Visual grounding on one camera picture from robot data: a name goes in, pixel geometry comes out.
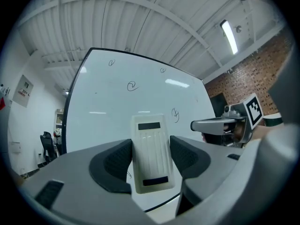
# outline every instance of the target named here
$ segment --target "brick wall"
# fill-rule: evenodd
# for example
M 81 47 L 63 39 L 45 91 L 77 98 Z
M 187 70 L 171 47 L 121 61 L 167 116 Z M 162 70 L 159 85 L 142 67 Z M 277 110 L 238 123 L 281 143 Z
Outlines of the brick wall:
M 228 104 L 234 104 L 255 92 L 264 115 L 278 110 L 268 94 L 276 73 L 291 49 L 291 34 L 287 28 L 232 68 L 231 74 L 222 74 L 205 85 L 210 97 L 223 93 Z

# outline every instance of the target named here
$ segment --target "ceiling light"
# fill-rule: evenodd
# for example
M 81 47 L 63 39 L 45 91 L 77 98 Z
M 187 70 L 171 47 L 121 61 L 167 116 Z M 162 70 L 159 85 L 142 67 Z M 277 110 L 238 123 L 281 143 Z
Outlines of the ceiling light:
M 105 112 L 89 112 L 89 113 L 92 113 L 92 114 L 106 114 Z
M 189 87 L 188 84 L 185 84 L 185 83 L 179 82 L 179 81 L 175 81 L 175 80 L 172 80 L 172 79 L 167 79 L 167 80 L 165 81 L 165 83 L 177 85 L 177 86 L 180 86 L 180 87 L 183 87 L 183 88 Z
M 221 26 L 221 28 L 223 29 L 224 33 L 227 36 L 227 39 L 230 43 L 230 47 L 232 49 L 233 54 L 236 54 L 238 52 L 238 47 L 236 46 L 233 31 L 231 30 L 229 22 L 224 20 L 224 21 L 221 22 L 220 26 Z

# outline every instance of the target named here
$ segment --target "black chair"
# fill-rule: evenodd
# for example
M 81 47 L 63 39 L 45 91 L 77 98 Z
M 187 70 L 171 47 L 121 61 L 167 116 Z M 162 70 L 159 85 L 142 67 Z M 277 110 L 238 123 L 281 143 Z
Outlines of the black chair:
M 44 154 L 43 154 L 44 158 L 47 163 L 50 163 L 55 158 L 57 158 L 56 152 L 54 150 L 51 134 L 48 132 L 44 132 L 44 134 L 40 136 L 40 139 L 44 148 Z

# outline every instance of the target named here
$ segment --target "white ceiling panel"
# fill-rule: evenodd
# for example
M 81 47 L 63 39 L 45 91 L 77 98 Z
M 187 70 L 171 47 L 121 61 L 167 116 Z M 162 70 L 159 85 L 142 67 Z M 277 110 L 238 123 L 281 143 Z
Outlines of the white ceiling panel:
M 235 55 L 219 26 L 224 19 L 238 45 Z M 67 89 L 91 47 L 137 53 L 211 78 L 283 24 L 270 5 L 255 0 L 33 0 L 17 26 L 28 53 L 39 50 L 42 66 Z

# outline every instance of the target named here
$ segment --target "gray plastic panel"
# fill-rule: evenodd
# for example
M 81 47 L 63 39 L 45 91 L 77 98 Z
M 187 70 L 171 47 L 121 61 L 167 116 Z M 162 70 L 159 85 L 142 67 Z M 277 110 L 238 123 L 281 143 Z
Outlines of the gray plastic panel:
M 182 179 L 200 176 L 210 166 L 210 156 L 175 136 L 170 136 L 171 155 Z
M 93 180 L 107 191 L 131 194 L 130 184 L 126 183 L 131 160 L 132 141 L 127 139 L 95 155 L 90 161 L 89 172 Z
M 247 144 L 236 166 L 210 196 L 192 209 L 176 217 L 176 219 L 165 223 L 165 225 L 226 224 L 222 219 L 229 213 L 245 189 L 254 165 L 259 142 L 260 140 L 254 140 Z M 205 186 L 205 184 L 197 185 L 199 190 L 202 189 L 202 186 Z
M 50 180 L 64 182 L 52 211 L 72 221 L 90 224 L 154 224 L 131 199 L 130 194 L 110 193 L 89 173 L 95 154 L 119 145 L 110 142 L 64 154 L 27 180 L 22 189 L 35 197 Z
M 230 118 L 212 118 L 208 120 L 197 120 L 191 123 L 193 131 L 207 133 L 212 135 L 223 135 L 224 124 L 235 123 L 235 119 Z
M 248 184 L 228 215 L 230 224 L 249 221 L 270 206 L 297 164 L 299 139 L 300 126 L 295 124 L 272 130 L 262 139 Z
M 276 104 L 284 123 L 300 124 L 299 74 L 300 54 L 294 45 L 282 65 L 277 80 L 269 93 Z
M 240 148 L 224 147 L 184 137 L 178 138 L 210 155 L 210 166 L 199 177 L 185 180 L 186 185 L 201 200 L 211 195 L 237 164 L 236 160 L 230 159 L 227 156 L 232 153 L 241 155 L 244 151 Z

